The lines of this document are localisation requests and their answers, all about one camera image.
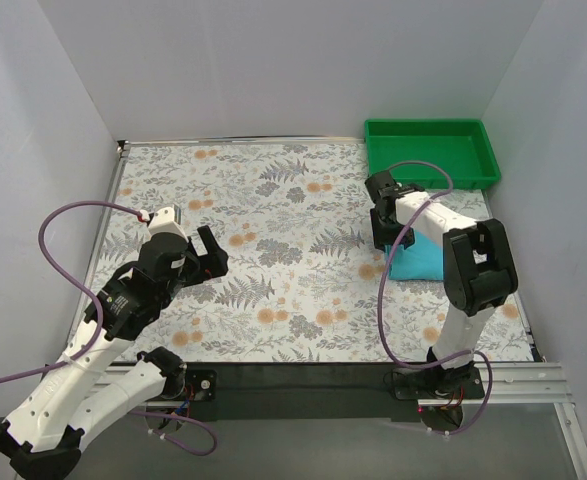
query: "gray floor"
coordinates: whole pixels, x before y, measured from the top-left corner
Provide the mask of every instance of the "gray floor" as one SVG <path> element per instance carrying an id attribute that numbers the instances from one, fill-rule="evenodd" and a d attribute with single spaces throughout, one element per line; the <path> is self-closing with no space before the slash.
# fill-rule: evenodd
<path id="1" fill-rule="evenodd" d="M 217 422 L 220 445 L 205 458 L 147 436 L 143 424 L 125 418 L 109 428 L 69 478 L 577 478 L 553 405 L 491 406 L 472 430 L 448 441 L 382 419 Z M 183 430 L 183 441 L 209 445 L 195 427 Z"/>

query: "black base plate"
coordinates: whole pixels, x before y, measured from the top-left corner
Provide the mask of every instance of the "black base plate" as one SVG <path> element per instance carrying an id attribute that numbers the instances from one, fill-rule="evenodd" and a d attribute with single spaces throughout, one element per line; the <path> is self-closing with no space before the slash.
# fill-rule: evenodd
<path id="1" fill-rule="evenodd" d="M 484 387 L 482 386 L 480 371 L 473 367 L 469 373 L 469 378 L 459 384 L 459 387 L 464 388 L 464 398 L 469 400 L 479 400 L 484 398 Z M 443 396 L 451 393 L 435 392 L 433 387 L 424 381 L 424 375 L 421 371 L 405 374 L 398 370 L 394 370 L 393 385 L 395 386 L 395 398 L 398 400 L 437 398 L 438 393 L 441 393 Z"/>

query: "metal frame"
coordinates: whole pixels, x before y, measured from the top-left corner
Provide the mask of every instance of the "metal frame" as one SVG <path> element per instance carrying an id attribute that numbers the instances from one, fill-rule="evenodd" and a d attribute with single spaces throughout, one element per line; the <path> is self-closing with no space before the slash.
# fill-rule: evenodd
<path id="1" fill-rule="evenodd" d="M 131 146 L 178 146 L 178 145 L 197 145 L 197 144 L 207 144 L 207 145 L 218 145 L 218 144 L 275 144 L 275 143 L 363 143 L 362 139 L 358 138 L 347 138 L 347 137 L 240 137 L 240 138 L 210 138 L 210 139 L 194 139 L 194 140 L 180 140 L 180 141 L 160 141 L 160 142 L 119 142 L 118 152 L 121 154 L 121 161 L 118 162 L 114 172 L 113 178 L 111 181 L 111 186 L 109 188 L 109 192 L 107 195 L 107 199 L 112 201 L 115 199 L 120 179 L 122 176 L 123 169 L 126 164 L 126 156 L 128 156 L 128 151 L 130 150 Z M 483 192 L 485 200 L 487 200 L 486 192 Z M 486 202 L 487 209 L 489 209 L 489 214 L 491 214 L 490 207 L 488 201 Z M 99 254 L 101 250 L 101 245 L 106 233 L 106 227 L 108 226 L 108 221 L 110 218 L 110 212 L 105 210 L 102 218 L 100 220 L 100 226 L 98 229 L 98 234 L 96 237 L 96 241 L 94 244 L 93 252 L 91 254 L 91 258 L 89 261 L 89 266 L 87 269 L 87 274 L 85 278 L 85 283 L 90 284 L 93 279 L 93 275 L 95 274 L 95 269 L 97 266 L 97 261 L 99 259 Z M 534 347 L 535 344 L 533 342 L 533 337 L 531 334 L 530 324 L 522 308 L 521 299 L 516 294 L 515 296 L 516 303 L 518 309 L 522 316 L 522 321 L 525 327 L 525 331 L 531 340 L 531 345 Z M 73 334 L 77 324 L 82 319 L 83 310 L 87 305 L 87 300 L 82 298 L 78 305 L 74 320 L 71 335 Z M 480 374 L 482 380 L 484 382 L 487 381 L 487 370 L 486 366 L 477 364 L 478 369 L 480 370 Z M 132 368 L 132 364 L 120 364 L 120 365 L 113 365 L 109 367 L 106 374 L 98 381 L 95 385 L 94 389 L 90 392 L 93 394 L 100 389 L 104 388 L 105 386 L 109 385 L 115 379 L 119 378 L 120 376 L 126 374 Z M 229 375 L 228 372 L 232 372 L 234 370 L 241 370 L 242 373 L 250 373 L 250 372 L 264 372 L 269 371 L 268 374 L 265 376 L 256 378 L 253 376 L 253 384 L 251 388 L 260 395 L 264 395 L 267 392 L 272 392 L 274 389 L 282 389 L 286 390 L 287 395 L 291 393 L 291 390 L 300 390 L 300 392 L 304 392 L 304 395 L 309 395 L 310 392 L 313 391 L 324 391 L 327 390 L 336 390 L 339 388 L 351 388 L 351 389 L 358 389 L 364 388 L 369 389 L 367 391 L 367 395 L 370 395 L 370 388 L 372 384 L 361 385 L 357 384 L 356 380 L 358 378 L 358 374 L 353 374 L 353 372 L 376 372 L 376 375 L 382 371 L 390 371 L 393 368 L 393 364 L 391 363 L 382 363 L 382 364 L 241 364 L 241 363 L 193 363 L 189 365 L 190 369 L 216 369 L 217 371 L 225 371 L 227 372 L 227 376 L 224 377 L 224 381 L 226 382 Z M 308 372 L 311 373 L 313 371 L 317 373 L 322 373 L 320 376 L 315 376 L 315 380 L 310 381 L 298 381 L 297 385 L 291 385 L 290 383 L 286 384 L 278 384 L 278 382 L 274 382 L 275 375 L 273 375 L 272 371 L 274 369 L 278 370 L 277 377 L 281 377 L 282 372 L 286 372 L 286 369 L 298 369 L 301 372 Z M 571 459 L 573 461 L 575 471 L 577 474 L 577 478 L 579 480 L 587 480 L 587 447 L 584 441 L 584 437 L 582 435 L 582 431 L 580 429 L 577 416 L 575 415 L 574 404 L 572 403 L 572 395 L 569 389 L 568 383 L 564 377 L 564 373 L 562 368 L 557 363 L 547 363 L 547 362 L 504 362 L 504 363 L 493 363 L 492 364 L 493 373 L 494 373 L 494 386 L 493 386 L 493 393 L 491 398 L 489 399 L 489 403 L 491 404 L 539 404 L 539 403 L 552 403 L 555 405 L 555 409 L 558 416 L 558 422 L 561 427 L 561 431 L 564 435 L 566 445 L 568 447 Z M 318 383 L 317 378 L 324 378 L 323 382 Z M 217 388 L 217 395 L 221 399 L 224 396 L 224 387 L 218 386 Z M 205 404 L 202 404 L 200 407 L 199 413 L 203 414 L 203 419 L 206 417 L 210 417 L 211 415 L 211 407 L 210 405 L 215 404 L 216 402 L 212 402 L 209 404 L 209 412 L 207 414 L 207 410 Z M 432 405 L 435 401 L 432 399 L 420 399 L 417 403 L 419 405 L 429 406 Z M 468 400 L 468 404 L 477 404 L 480 401 L 478 400 Z M 150 408 L 170 408 L 170 407 L 177 407 L 180 402 L 176 401 L 159 401 L 159 400 L 152 400 L 146 402 L 144 405 Z M 377 414 L 380 414 L 381 411 L 385 411 L 384 409 L 387 408 L 383 405 L 383 402 L 380 403 L 381 405 L 379 408 L 382 410 L 375 410 Z M 415 415 L 415 402 L 395 402 L 393 404 L 393 408 L 397 410 L 394 414 L 401 420 L 408 419 L 409 421 L 416 421 L 419 420 Z M 219 418 L 219 412 L 216 412 L 213 417 Z"/>
<path id="2" fill-rule="evenodd" d="M 587 446 L 572 403 L 556 403 L 555 412 L 579 480 L 587 480 Z"/>

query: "gray leaf print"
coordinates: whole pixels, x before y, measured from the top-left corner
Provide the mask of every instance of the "gray leaf print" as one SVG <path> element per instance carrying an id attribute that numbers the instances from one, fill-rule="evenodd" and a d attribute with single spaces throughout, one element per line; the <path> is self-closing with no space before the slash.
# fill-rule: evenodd
<path id="1" fill-rule="evenodd" d="M 124 232 L 122 237 L 111 234 L 104 239 L 102 256 L 109 261 L 120 262 L 132 253 L 136 253 L 144 243 L 144 235 L 135 232 L 135 236 Z"/>
<path id="2" fill-rule="evenodd" d="M 215 213 L 223 213 L 224 215 L 229 216 L 239 216 L 239 215 L 246 215 L 249 211 L 245 208 L 240 207 L 239 205 L 230 205 L 224 207 L 213 207 L 213 211 Z"/>
<path id="3" fill-rule="evenodd" d="M 257 280 L 249 275 L 246 276 L 248 280 L 241 280 L 233 278 L 228 285 L 224 286 L 224 291 L 215 298 L 215 303 L 221 303 L 229 307 L 240 308 L 246 310 L 248 305 L 255 307 L 257 302 L 263 298 L 269 298 L 269 295 L 275 295 L 275 290 L 271 285 L 271 281 L 266 283 L 264 275 L 261 280 Z"/>
<path id="4" fill-rule="evenodd" d="M 217 295 L 217 291 L 210 283 L 193 285 L 192 287 L 183 288 L 175 296 L 176 299 L 192 298 L 197 303 L 212 302 Z"/>
<path id="5" fill-rule="evenodd" d="M 321 327 L 315 323 L 309 322 L 304 315 L 295 315 L 291 319 L 289 322 L 289 331 L 291 332 L 291 335 L 294 335 L 296 338 L 303 336 L 307 340 L 314 340 L 317 337 L 322 336 L 322 333 L 324 332 Z"/>
<path id="6" fill-rule="evenodd" d="M 262 195 L 263 197 L 268 197 L 278 188 L 280 188 L 280 186 L 277 183 L 266 182 L 257 187 L 255 189 L 255 193 L 257 193 L 258 195 Z"/>
<path id="7" fill-rule="evenodd" d="M 287 180 L 293 180 L 298 175 L 304 175 L 308 171 L 309 169 L 306 168 L 306 163 L 302 163 L 299 160 L 297 162 L 286 160 L 286 163 L 275 161 L 264 170 L 260 178 L 276 182 L 280 180 L 286 182 Z"/>
<path id="8" fill-rule="evenodd" d="M 311 246 L 309 252 L 319 253 L 321 255 L 333 255 L 337 252 L 338 258 L 344 252 L 348 255 L 348 252 L 352 248 L 360 248 L 360 245 L 364 245 L 360 231 L 358 230 L 355 233 L 353 227 L 350 230 L 350 232 L 347 232 L 342 228 L 338 228 L 337 231 L 325 229 L 325 233 L 321 233 L 315 239 L 315 243 Z"/>
<path id="9" fill-rule="evenodd" d="M 221 342 L 214 340 L 212 342 L 202 342 L 204 350 L 213 351 L 218 355 L 240 355 L 246 350 L 235 340 L 223 340 Z"/>
<path id="10" fill-rule="evenodd" d="M 293 187 L 289 189 L 286 194 L 286 198 L 291 200 L 293 203 L 302 203 L 306 198 L 304 191 L 300 187 Z"/>
<path id="11" fill-rule="evenodd" d="M 302 260 L 302 250 L 289 248 L 288 243 L 278 242 L 277 240 L 260 240 L 256 250 L 264 252 L 260 255 L 259 260 L 262 265 L 267 267 L 272 267 L 276 263 L 292 265 L 293 263 L 300 263 Z"/>
<path id="12" fill-rule="evenodd" d="M 316 212 L 322 212 L 322 211 L 332 212 L 332 211 L 341 209 L 342 207 L 344 207 L 344 204 L 342 204 L 340 202 L 320 202 L 320 203 L 312 203 L 311 205 L 309 205 L 306 208 L 307 208 L 307 210 L 314 210 Z"/>
<path id="13" fill-rule="evenodd" d="M 277 356 L 272 355 L 271 358 L 274 362 L 292 362 L 293 358 L 291 358 L 286 353 L 282 353 L 282 350 L 277 351 Z"/>
<path id="14" fill-rule="evenodd" d="M 283 150 L 286 153 L 304 153 L 306 151 L 308 151 L 309 147 L 307 147 L 306 145 L 284 145 Z"/>
<path id="15" fill-rule="evenodd" d="M 348 350 L 353 345 L 360 343 L 360 340 L 353 335 L 335 335 L 333 340 L 320 340 L 317 343 L 318 348 L 326 348 L 327 350 Z"/>

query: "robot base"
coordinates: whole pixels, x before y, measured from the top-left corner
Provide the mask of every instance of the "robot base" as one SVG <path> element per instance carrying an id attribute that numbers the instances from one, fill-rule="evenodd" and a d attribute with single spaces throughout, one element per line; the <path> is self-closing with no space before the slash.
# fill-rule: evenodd
<path id="1" fill-rule="evenodd" d="M 395 398 L 398 400 L 420 400 L 425 398 L 443 398 L 464 389 L 464 398 L 480 400 L 484 398 L 484 387 L 480 371 L 474 366 L 466 367 L 464 376 L 454 381 L 438 380 L 433 370 L 396 369 L 393 371 Z"/>

